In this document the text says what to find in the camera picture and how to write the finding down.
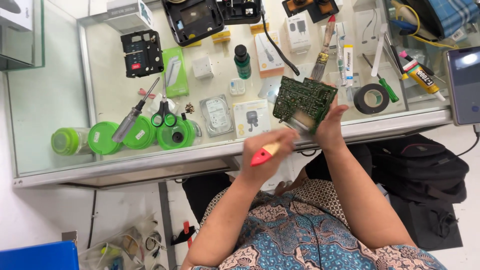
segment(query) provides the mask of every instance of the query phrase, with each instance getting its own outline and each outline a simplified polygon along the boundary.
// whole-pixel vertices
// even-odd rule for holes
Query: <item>tape roll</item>
[[[379,84],[368,84],[355,93],[353,104],[363,114],[375,114],[384,111],[390,98],[385,87]]]

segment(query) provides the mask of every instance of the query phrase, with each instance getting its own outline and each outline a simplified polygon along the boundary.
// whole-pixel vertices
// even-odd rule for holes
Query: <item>phone screen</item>
[[[456,120],[480,123],[480,47],[449,51],[448,59]]]

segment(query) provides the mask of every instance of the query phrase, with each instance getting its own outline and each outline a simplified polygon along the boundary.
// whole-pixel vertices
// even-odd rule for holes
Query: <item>black trousers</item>
[[[348,149],[371,177],[372,156],[366,145],[350,145],[348,146]],[[305,171],[310,179],[332,181],[323,152],[305,166]],[[231,182],[226,173],[195,176],[187,179],[187,181],[182,184],[190,208],[192,209],[198,223],[202,221],[210,201],[230,185]]]

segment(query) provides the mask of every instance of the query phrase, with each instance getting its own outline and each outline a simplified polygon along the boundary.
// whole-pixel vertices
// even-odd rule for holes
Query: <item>black backpack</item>
[[[404,200],[460,203],[467,198],[468,164],[445,146],[417,134],[367,144],[372,180]]]

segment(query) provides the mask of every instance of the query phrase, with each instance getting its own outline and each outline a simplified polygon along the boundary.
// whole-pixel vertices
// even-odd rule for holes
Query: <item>green-handled screwdriver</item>
[[[365,58],[365,60],[367,61],[367,63],[370,65],[370,67],[373,68],[372,63],[370,63],[370,61],[368,61],[367,56],[364,53],[362,53],[362,55]],[[392,101],[392,103],[395,103],[395,102],[399,101],[400,99],[395,95],[395,92],[388,85],[387,81],[385,81],[385,79],[380,77],[380,75],[378,73],[377,73],[377,77],[380,79],[378,81],[378,83],[380,83],[383,87],[385,87],[385,89],[387,89],[388,96],[390,97],[390,100]]]

